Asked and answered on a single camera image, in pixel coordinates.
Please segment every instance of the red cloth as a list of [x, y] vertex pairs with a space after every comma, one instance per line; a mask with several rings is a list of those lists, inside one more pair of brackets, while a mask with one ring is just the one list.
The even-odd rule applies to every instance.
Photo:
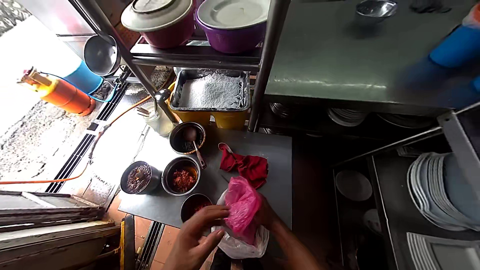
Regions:
[[227, 172], [238, 170], [240, 176], [246, 178], [255, 189], [267, 182], [268, 162], [266, 158], [230, 154], [224, 148], [220, 168]]

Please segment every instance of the blue bucket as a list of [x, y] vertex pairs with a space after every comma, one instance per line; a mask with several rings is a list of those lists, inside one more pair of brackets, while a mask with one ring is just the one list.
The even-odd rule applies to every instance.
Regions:
[[70, 75], [65, 76], [65, 80], [74, 84], [82, 92], [91, 94], [97, 90], [103, 82], [103, 78], [91, 72], [84, 61]]

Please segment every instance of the stainless steel counter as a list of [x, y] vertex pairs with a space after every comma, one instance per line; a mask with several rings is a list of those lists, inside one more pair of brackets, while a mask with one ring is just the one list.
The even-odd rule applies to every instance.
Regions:
[[436, 116], [480, 99], [467, 89], [471, 70], [453, 73], [427, 58], [473, 0], [445, 0], [450, 12], [424, 14], [399, 1], [394, 16], [369, 29], [355, 23], [358, 2], [292, 1], [267, 100]]

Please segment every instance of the gray countertop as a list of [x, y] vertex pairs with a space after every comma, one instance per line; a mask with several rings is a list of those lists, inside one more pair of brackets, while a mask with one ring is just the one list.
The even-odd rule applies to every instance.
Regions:
[[[235, 153], [261, 156], [268, 160], [267, 183], [258, 191], [268, 199], [274, 211], [291, 228], [291, 137], [208, 127], [205, 145], [201, 148], [207, 168], [202, 170], [199, 183], [191, 194], [205, 194], [213, 203], [216, 203], [228, 188], [228, 183], [222, 175], [227, 179], [238, 175], [238, 172], [229, 173], [219, 169], [222, 152], [218, 150], [217, 145], [220, 142], [227, 143]], [[179, 154], [171, 149], [167, 138], [150, 130], [145, 136], [143, 147], [138, 152], [135, 161], [146, 161], [162, 171], [177, 156]], [[153, 193], [148, 195], [124, 194], [118, 209], [179, 228], [182, 225], [180, 208], [187, 197], [188, 195], [171, 196], [163, 190], [160, 184]]]
[[358, 2], [292, 1], [268, 100], [316, 98], [345, 108], [435, 116], [480, 99], [463, 89], [471, 71], [453, 74], [427, 58], [475, 1], [444, 0], [450, 12], [424, 14], [399, 1], [394, 16], [369, 29], [355, 23]]

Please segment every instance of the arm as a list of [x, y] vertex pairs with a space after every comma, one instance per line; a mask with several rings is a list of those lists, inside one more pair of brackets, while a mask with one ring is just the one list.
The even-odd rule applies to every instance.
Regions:
[[300, 240], [292, 233], [285, 223], [277, 216], [266, 198], [262, 196], [262, 206], [255, 219], [267, 228], [280, 244], [287, 256], [288, 264], [293, 270], [325, 270], [315, 260]]

